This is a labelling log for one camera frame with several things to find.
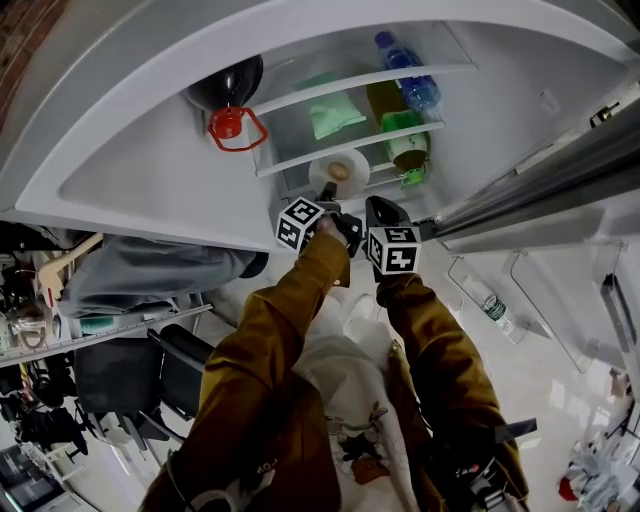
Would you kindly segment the person's right forearm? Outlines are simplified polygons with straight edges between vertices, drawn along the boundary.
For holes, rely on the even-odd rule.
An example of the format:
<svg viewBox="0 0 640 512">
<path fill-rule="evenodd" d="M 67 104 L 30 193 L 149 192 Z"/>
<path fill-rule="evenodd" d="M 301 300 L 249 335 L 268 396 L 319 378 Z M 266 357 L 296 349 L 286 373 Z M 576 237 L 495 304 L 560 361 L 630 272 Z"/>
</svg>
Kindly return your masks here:
<svg viewBox="0 0 640 512">
<path fill-rule="evenodd" d="M 501 421 L 475 344 L 419 275 L 383 278 L 377 300 L 404 342 L 413 385 L 429 422 Z"/>
</svg>

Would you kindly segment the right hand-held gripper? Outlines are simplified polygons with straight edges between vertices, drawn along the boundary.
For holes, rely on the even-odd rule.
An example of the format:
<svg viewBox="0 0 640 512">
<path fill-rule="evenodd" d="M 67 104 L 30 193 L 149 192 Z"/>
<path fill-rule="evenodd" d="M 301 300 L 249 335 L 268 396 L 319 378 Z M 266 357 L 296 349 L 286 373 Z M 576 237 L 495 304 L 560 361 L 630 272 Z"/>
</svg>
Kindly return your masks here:
<svg viewBox="0 0 640 512">
<path fill-rule="evenodd" d="M 419 229 L 408 226 L 409 216 L 402 207 L 384 197 L 370 196 L 365 200 L 365 224 L 365 253 L 376 283 L 418 271 Z"/>
</svg>

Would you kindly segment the person's left forearm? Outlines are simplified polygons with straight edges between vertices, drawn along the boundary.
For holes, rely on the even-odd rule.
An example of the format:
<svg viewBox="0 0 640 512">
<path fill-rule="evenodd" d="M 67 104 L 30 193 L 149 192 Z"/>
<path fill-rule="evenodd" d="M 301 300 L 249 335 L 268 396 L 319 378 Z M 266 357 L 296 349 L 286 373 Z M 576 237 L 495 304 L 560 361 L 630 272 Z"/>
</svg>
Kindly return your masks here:
<svg viewBox="0 0 640 512">
<path fill-rule="evenodd" d="M 276 285 L 249 296 L 238 329 L 205 366 L 202 392 L 219 389 L 232 378 L 273 389 L 298 360 L 328 292 L 349 284 L 346 238 L 330 217 L 323 217 L 293 268 Z"/>
</svg>

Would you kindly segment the blue water bottle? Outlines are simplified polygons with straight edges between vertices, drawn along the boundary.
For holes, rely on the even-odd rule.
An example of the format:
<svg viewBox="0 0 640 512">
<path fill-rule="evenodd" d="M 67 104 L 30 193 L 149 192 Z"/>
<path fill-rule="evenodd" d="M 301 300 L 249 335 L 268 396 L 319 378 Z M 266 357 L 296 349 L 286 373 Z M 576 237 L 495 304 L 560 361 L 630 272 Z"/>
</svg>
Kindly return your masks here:
<svg viewBox="0 0 640 512">
<path fill-rule="evenodd" d="M 387 70 L 422 67 L 423 62 L 415 51 L 399 40 L 391 31 L 381 31 L 375 36 L 380 60 Z M 427 112 L 440 102 L 440 90 L 430 75 L 399 79 L 399 88 L 406 104 L 414 111 Z"/>
</svg>

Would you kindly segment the black waist-worn device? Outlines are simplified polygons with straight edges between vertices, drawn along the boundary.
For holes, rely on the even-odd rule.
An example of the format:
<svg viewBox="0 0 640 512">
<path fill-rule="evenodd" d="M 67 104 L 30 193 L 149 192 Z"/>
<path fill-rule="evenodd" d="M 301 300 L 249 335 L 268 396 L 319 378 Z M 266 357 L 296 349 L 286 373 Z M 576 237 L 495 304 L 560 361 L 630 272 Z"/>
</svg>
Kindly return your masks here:
<svg viewBox="0 0 640 512">
<path fill-rule="evenodd" d="M 453 463 L 450 504 L 459 512 L 525 512 L 499 482 L 496 449 L 537 431 L 535 418 L 469 430 L 464 445 L 451 455 Z"/>
</svg>

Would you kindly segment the white refrigerator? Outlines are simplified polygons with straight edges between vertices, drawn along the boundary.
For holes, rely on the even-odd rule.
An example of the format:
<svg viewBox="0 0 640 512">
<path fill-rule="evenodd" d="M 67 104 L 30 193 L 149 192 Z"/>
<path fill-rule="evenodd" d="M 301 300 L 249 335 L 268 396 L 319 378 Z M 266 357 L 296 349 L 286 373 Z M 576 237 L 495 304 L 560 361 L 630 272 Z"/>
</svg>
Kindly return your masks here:
<svg viewBox="0 0 640 512">
<path fill-rule="evenodd" d="M 422 219 L 522 167 L 640 78 L 640 21 L 619 0 L 54 0 L 0 131 L 0 219 L 272 251 L 279 210 L 320 157 L 358 149 L 368 191 Z M 402 186 L 368 85 L 396 79 L 394 32 L 441 100 L 419 126 L 427 179 Z M 221 151 L 192 84 L 255 55 L 247 102 L 268 131 Z M 367 120 L 320 141 L 290 107 L 345 90 Z"/>
</svg>

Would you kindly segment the black mesh office chair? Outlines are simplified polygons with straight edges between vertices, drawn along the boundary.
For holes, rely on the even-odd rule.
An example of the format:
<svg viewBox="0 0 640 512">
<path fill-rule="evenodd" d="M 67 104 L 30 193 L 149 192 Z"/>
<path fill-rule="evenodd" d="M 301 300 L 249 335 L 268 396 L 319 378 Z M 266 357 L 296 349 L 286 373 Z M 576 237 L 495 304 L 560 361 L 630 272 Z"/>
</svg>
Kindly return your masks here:
<svg viewBox="0 0 640 512">
<path fill-rule="evenodd" d="M 145 450 L 146 441 L 185 437 L 164 423 L 166 406 L 185 421 L 199 409 L 204 365 L 214 347 L 178 324 L 145 338 L 116 338 L 75 352 L 74 373 L 82 410 L 98 422 L 113 413 Z"/>
</svg>

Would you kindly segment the white perforated metal rack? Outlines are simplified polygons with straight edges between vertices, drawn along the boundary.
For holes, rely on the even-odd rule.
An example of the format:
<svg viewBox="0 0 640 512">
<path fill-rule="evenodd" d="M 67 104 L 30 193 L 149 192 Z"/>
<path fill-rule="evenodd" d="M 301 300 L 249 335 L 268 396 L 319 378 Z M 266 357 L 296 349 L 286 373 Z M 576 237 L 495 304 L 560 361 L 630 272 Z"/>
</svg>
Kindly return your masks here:
<svg viewBox="0 0 640 512">
<path fill-rule="evenodd" d="M 192 316 L 198 316 L 206 311 L 213 309 L 211 304 L 204 304 L 202 306 L 194 307 L 185 311 L 172 313 L 164 317 L 144 320 L 129 326 L 117 327 L 107 330 L 102 333 L 91 334 L 80 338 L 64 340 L 59 343 L 53 343 L 52 345 L 40 347 L 36 349 L 15 349 L 12 351 L 0 353 L 0 368 L 7 367 L 14 364 L 34 361 L 43 359 L 49 356 L 82 349 L 98 343 L 109 341 L 112 339 L 123 337 L 124 335 L 139 335 L 140 333 L 146 334 L 148 329 L 156 328 L 158 326 L 164 326 L 169 323 L 174 323 L 182 318 L 189 318 Z"/>
</svg>

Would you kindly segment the dark soda bottle red cap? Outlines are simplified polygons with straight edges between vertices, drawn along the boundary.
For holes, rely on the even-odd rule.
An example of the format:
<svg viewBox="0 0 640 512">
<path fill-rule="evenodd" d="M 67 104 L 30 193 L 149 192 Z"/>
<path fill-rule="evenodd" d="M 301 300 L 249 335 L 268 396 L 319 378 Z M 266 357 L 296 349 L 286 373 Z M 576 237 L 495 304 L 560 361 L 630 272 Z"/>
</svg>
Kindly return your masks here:
<svg viewBox="0 0 640 512">
<path fill-rule="evenodd" d="M 255 55 L 207 76 L 186 89 L 186 98 L 203 112 L 205 133 L 221 151 L 251 151 L 267 140 L 268 131 L 254 111 L 246 106 L 260 85 L 263 71 L 263 58 Z M 225 146 L 224 141 L 235 139 L 243 133 L 246 119 L 257 129 L 258 139 L 245 147 Z"/>
</svg>

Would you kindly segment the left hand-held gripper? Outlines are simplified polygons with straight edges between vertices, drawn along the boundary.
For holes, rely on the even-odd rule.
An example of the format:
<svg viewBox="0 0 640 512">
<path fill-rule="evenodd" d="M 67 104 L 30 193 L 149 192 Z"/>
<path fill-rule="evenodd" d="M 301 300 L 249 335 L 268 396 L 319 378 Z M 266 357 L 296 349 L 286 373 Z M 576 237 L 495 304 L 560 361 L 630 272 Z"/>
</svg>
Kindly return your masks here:
<svg viewBox="0 0 640 512">
<path fill-rule="evenodd" d="M 343 213 L 335 202 L 337 184 L 328 181 L 319 194 L 319 201 L 298 197 L 278 216 L 275 240 L 281 246 L 299 254 L 313 237 L 317 221 L 330 216 L 337 230 L 347 241 L 347 252 L 353 258 L 362 241 L 362 221 Z"/>
</svg>

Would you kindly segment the clear plastic water bottle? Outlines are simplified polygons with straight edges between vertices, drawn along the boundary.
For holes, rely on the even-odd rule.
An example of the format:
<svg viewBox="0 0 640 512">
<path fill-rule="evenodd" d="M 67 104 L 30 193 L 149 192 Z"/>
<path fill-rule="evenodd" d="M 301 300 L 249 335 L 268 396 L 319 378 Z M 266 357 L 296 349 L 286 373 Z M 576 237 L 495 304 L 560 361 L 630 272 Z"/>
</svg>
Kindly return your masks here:
<svg viewBox="0 0 640 512">
<path fill-rule="evenodd" d="M 513 332 L 514 325 L 509 319 L 507 307 L 492 289 L 471 276 L 466 276 L 462 280 L 462 287 L 505 335 L 509 336 Z"/>
</svg>

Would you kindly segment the grey coat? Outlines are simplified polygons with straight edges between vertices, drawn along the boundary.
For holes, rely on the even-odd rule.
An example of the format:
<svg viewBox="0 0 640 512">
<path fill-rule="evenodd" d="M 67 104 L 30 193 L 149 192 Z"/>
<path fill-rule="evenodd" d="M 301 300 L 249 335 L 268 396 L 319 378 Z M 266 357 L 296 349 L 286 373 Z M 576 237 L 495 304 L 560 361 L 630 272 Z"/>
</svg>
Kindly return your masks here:
<svg viewBox="0 0 640 512">
<path fill-rule="evenodd" d="M 73 319 L 158 309 L 240 278 L 256 253 L 108 235 L 71 276 L 58 308 Z"/>
</svg>

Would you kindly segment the white refrigerator door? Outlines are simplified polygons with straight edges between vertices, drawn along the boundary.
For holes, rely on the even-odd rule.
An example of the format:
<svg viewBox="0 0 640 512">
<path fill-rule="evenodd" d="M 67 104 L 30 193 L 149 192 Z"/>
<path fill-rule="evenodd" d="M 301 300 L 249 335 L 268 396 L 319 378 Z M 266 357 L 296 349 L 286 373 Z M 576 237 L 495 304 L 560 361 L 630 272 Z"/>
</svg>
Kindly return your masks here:
<svg viewBox="0 0 640 512">
<path fill-rule="evenodd" d="M 640 380 L 640 79 L 422 233 L 468 297 L 506 308 L 515 341 L 547 336 L 579 371 Z"/>
</svg>

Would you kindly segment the green box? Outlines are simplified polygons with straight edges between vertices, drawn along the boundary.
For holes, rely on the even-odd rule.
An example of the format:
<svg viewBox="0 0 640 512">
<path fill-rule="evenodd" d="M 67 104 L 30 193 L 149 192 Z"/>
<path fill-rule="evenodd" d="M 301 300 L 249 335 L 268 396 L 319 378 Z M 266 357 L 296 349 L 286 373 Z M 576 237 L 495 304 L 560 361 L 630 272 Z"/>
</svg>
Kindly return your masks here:
<svg viewBox="0 0 640 512">
<path fill-rule="evenodd" d="M 83 335 L 93 335 L 115 329 L 118 319 L 113 316 L 86 317 L 79 320 L 79 325 Z"/>
</svg>

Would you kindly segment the black wheel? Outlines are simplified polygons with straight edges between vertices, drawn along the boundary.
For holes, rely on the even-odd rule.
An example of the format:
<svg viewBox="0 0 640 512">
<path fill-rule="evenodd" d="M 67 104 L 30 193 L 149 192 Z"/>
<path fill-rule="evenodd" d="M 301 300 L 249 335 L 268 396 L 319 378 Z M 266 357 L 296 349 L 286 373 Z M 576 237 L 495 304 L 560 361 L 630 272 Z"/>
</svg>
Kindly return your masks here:
<svg viewBox="0 0 640 512">
<path fill-rule="evenodd" d="M 241 279 L 251 279 L 260 275 L 266 268 L 269 261 L 269 254 L 265 252 L 257 252 L 253 260 L 246 266 L 244 271 L 239 275 Z"/>
</svg>

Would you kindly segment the green plastic bag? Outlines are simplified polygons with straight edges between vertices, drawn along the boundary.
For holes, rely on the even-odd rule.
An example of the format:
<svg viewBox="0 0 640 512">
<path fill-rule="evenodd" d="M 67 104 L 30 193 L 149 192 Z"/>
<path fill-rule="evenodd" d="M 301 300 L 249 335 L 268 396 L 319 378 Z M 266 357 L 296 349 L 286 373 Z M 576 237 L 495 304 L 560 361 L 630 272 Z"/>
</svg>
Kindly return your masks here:
<svg viewBox="0 0 640 512">
<path fill-rule="evenodd" d="M 340 130 L 365 122 L 367 117 L 345 90 L 325 92 L 290 107 L 290 130 L 296 136 L 320 141 Z"/>
</svg>

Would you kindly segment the white round plate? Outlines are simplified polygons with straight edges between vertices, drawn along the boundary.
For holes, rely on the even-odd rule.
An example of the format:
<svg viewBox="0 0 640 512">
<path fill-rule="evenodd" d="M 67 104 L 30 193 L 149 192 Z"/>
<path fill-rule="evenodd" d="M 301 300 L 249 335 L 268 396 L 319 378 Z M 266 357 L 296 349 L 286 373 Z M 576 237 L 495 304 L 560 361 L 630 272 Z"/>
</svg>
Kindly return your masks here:
<svg viewBox="0 0 640 512">
<path fill-rule="evenodd" d="M 340 162 L 350 170 L 346 181 L 334 181 L 327 172 L 331 162 Z M 337 184 L 337 200 L 347 200 L 360 193 L 369 182 L 371 167 L 367 158 L 358 150 L 348 149 L 313 160 L 309 166 L 309 182 L 316 193 L 320 193 L 328 182 Z"/>
</svg>

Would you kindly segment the person's white shoe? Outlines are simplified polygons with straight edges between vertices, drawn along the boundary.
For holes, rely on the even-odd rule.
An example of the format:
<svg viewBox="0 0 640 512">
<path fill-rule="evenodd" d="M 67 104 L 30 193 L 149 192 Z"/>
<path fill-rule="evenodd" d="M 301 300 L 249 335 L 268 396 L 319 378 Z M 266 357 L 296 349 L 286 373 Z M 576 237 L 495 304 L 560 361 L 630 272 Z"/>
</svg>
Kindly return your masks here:
<svg viewBox="0 0 640 512">
<path fill-rule="evenodd" d="M 375 301 L 370 294 L 360 295 L 352 304 L 345 322 L 344 331 L 349 330 L 359 320 L 368 320 L 374 309 Z"/>
</svg>

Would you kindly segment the person's white printed sweatshirt torso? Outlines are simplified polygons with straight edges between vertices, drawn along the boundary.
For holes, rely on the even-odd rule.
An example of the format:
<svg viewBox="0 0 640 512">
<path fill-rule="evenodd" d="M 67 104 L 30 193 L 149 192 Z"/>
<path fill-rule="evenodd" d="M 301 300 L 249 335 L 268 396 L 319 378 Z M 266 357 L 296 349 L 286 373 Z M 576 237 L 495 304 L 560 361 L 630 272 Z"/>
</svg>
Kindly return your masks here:
<svg viewBox="0 0 640 512">
<path fill-rule="evenodd" d="M 404 436 L 387 393 L 392 339 L 373 311 L 344 331 L 355 300 L 326 298 L 295 370 L 321 396 L 340 511 L 419 512 Z"/>
</svg>

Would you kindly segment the wooden clothes hanger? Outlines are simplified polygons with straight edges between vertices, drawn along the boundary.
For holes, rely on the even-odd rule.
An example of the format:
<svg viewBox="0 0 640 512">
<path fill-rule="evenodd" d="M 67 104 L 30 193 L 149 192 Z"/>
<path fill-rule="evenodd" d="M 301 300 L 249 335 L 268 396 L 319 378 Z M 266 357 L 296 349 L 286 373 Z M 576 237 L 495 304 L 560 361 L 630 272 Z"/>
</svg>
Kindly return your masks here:
<svg viewBox="0 0 640 512">
<path fill-rule="evenodd" d="M 38 271 L 37 277 L 42 285 L 43 296 L 49 307 L 61 298 L 64 289 L 60 273 L 83 254 L 103 241 L 103 234 L 96 233 L 59 257 L 47 261 Z"/>
</svg>

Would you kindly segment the beige tape roll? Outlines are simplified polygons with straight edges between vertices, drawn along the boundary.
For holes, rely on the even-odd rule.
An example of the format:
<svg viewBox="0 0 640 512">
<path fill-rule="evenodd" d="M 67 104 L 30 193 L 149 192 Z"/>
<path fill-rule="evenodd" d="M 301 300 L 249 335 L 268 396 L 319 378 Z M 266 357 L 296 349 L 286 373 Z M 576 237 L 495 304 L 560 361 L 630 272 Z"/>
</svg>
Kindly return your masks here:
<svg viewBox="0 0 640 512">
<path fill-rule="evenodd" d="M 9 315 L 11 330 L 21 346 L 37 349 L 53 334 L 53 315 L 50 310 L 21 310 Z"/>
</svg>

